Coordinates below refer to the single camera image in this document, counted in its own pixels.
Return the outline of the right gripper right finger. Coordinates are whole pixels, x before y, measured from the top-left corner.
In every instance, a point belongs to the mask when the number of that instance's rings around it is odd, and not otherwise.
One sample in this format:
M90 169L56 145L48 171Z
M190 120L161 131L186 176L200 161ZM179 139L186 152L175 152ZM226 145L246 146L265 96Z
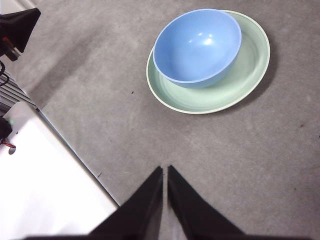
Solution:
M208 204L173 166L167 167L167 196L188 240L308 240L306 236L246 234Z

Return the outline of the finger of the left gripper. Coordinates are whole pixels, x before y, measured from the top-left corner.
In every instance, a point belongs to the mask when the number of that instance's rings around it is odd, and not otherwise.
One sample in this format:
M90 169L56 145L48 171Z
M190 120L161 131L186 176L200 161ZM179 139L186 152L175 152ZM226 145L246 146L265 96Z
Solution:
M41 12L38 8L1 14L0 40L8 41L23 53L40 15Z

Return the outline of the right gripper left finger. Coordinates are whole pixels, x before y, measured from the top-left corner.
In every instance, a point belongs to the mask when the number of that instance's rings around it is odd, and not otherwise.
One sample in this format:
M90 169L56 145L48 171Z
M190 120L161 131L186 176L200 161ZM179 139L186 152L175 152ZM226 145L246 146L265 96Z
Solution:
M27 240L157 240L163 209L163 169L158 166L134 194L88 234L38 235Z

